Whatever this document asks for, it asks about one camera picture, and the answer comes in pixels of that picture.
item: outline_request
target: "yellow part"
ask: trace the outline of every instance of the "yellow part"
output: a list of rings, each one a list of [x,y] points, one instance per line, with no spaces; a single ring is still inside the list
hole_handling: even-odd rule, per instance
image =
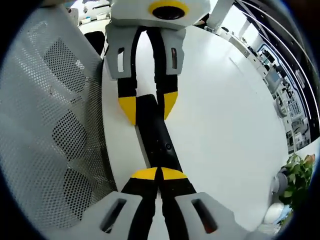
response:
[[[187,15],[189,12],[189,8],[186,4],[181,1],[174,1],[174,0],[160,0],[155,1],[150,4],[148,11],[150,14],[153,14],[153,11],[157,8],[161,7],[176,7],[184,11],[184,15]]]
[[[131,178],[154,180],[156,176],[156,171],[157,167],[142,169],[133,174]]]
[[[129,121],[136,125],[136,97],[119,97],[118,101]]]
[[[187,179],[188,177],[181,171],[162,167],[162,174],[164,180],[173,180],[173,179]]]
[[[169,116],[169,113],[171,112],[172,108],[174,107],[177,97],[178,97],[178,92],[170,92],[170,93],[165,93],[163,94],[164,97],[164,120],[167,119]]]

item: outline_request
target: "green leaves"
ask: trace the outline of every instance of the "green leaves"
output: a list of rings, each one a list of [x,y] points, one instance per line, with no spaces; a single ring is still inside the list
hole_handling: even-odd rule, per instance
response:
[[[284,198],[290,198],[292,196],[292,191],[285,191],[283,194]]]
[[[279,196],[279,199],[284,204],[290,205],[294,211],[308,194],[314,164],[311,157],[307,156],[305,159],[302,159],[294,153],[289,157],[284,166],[287,169],[285,175],[287,176],[288,187],[283,195]]]
[[[293,184],[295,184],[296,183],[296,175],[294,173],[290,174],[288,176],[288,181],[293,182]]]

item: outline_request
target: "black circle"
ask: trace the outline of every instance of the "black circle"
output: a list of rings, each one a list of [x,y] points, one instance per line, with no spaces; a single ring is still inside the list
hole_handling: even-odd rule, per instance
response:
[[[176,6],[161,6],[152,11],[152,14],[162,20],[180,19],[185,15],[185,11]]]
[[[167,143],[167,144],[165,145],[165,148],[168,149],[168,150],[170,150],[170,149],[171,149],[171,145],[170,145],[169,143]]]

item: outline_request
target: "perforated mesh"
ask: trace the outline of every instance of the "perforated mesh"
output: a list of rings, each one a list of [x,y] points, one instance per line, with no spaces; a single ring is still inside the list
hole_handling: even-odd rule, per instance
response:
[[[38,9],[0,72],[0,166],[40,231],[68,228],[116,190],[102,119],[102,61],[62,8]]]

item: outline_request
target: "white table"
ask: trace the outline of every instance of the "white table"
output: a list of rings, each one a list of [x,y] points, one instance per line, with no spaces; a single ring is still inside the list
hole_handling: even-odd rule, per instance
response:
[[[261,76],[231,43],[190,26],[183,50],[179,96],[166,120],[180,164],[198,192],[210,194],[234,212],[240,225],[254,230],[269,206],[272,177],[288,158],[283,123]],[[121,190],[146,163],[136,129],[118,105],[117,82],[103,71],[105,140]],[[155,94],[153,51],[145,33],[136,71],[138,95]],[[149,239],[166,239],[159,205],[153,223]]]

